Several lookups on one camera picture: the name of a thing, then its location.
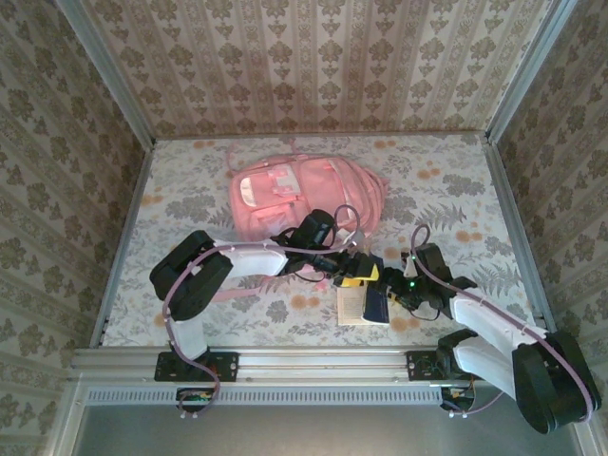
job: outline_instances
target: patterned wallpaper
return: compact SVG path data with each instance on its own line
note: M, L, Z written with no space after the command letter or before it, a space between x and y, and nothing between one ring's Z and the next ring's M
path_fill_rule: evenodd
M558 326L606 391L608 2L578 3L499 148Z
M45 442L142 159L65 17L0 2L0 454Z
M156 137L484 129L548 0L85 0Z

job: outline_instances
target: floor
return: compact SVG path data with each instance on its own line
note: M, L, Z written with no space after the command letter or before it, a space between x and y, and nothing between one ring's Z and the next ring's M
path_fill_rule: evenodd
M229 204L233 168L277 154L290 154L291 138L157 142L123 271L119 278L105 346L164 346L161 302L148 275L175 245L197 229L213 238L236 240ZM516 258L485 161L485 139L478 133L297 137L299 153L344 156L389 180L373 253L399 266L416 224L426 222L455 276L475 280L481 292L503 308L530 319ZM254 288L247 277L228 288ZM445 317L417 320L398 305L390 325L337 326L335 288L274 279L261 292L212 303L204 328L211 346L406 346L435 344L459 326ZM433 316L426 304L421 316Z
M487 391L485 396L494 392ZM578 456L572 427L540 435L513 401L466 419L435 407L88 408L75 456Z

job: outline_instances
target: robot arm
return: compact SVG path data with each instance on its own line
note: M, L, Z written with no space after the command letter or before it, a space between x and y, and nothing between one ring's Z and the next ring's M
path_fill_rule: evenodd
M565 358L588 390L593 409L600 407L597 387L572 336L563 332L548 333L505 313L511 319L508 321L480 302L456 295L429 279L418 262L452 287L461 290L477 287L466 277L452 277L437 245L425 243L417 247L417 275L404 277L403 271L383 268L371 256L349 252L346 246L331 250L325 247L323 242L331 231L334 231L333 218L314 210L299 227L289 230L289 236L284 232L256 245L241 246L243 248L239 248L239 244L212 240L202 231L187 237L150 274L158 298L165 300L186 268L201 253L214 251L204 259L200 270L192 270L187 275L169 302L168 323L183 354L195 360L207 353L202 311L226 278L283 276L311 265L333 277L338 286L345 278L367 280L370 286L411 311L428 302L445 316L467 326L469 330L439 340L438 360L447 378L470 374L483 378L515 399L525 419L539 432L546 433L577 421L587 406L572 376L534 337L523 332L522 326Z

